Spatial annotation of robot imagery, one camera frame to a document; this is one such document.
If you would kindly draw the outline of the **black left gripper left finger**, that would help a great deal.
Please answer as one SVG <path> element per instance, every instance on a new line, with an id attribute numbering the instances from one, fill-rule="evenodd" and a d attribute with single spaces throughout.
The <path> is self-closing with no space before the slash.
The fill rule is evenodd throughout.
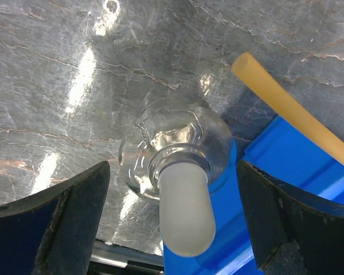
<path id="1" fill-rule="evenodd" d="M 86 274 L 110 183 L 100 162 L 0 206 L 0 274 Z"/>

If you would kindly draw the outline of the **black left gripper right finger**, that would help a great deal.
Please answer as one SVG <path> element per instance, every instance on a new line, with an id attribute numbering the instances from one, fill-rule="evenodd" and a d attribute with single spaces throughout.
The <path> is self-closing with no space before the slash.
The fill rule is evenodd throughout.
<path id="1" fill-rule="evenodd" d="M 344 205 L 240 160 L 237 180 L 257 268 L 264 274 L 344 274 Z"/>

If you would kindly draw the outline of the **round glass flask white stopper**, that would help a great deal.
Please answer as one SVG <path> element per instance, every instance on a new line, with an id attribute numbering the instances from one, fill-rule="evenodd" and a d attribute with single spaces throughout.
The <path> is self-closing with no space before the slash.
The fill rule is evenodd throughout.
<path id="1" fill-rule="evenodd" d="M 159 205 L 162 241 L 172 253 L 195 257 L 212 244 L 210 197 L 227 179 L 233 145 L 226 122 L 192 104 L 145 110 L 121 142 L 123 181 Z"/>

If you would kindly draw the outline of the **tan rubber tube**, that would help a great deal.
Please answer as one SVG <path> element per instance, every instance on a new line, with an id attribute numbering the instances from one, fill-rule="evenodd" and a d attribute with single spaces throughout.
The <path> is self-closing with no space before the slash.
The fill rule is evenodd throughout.
<path id="1" fill-rule="evenodd" d="M 253 55 L 241 54 L 232 71 L 279 116 L 344 166 L 344 142 L 286 92 Z"/>

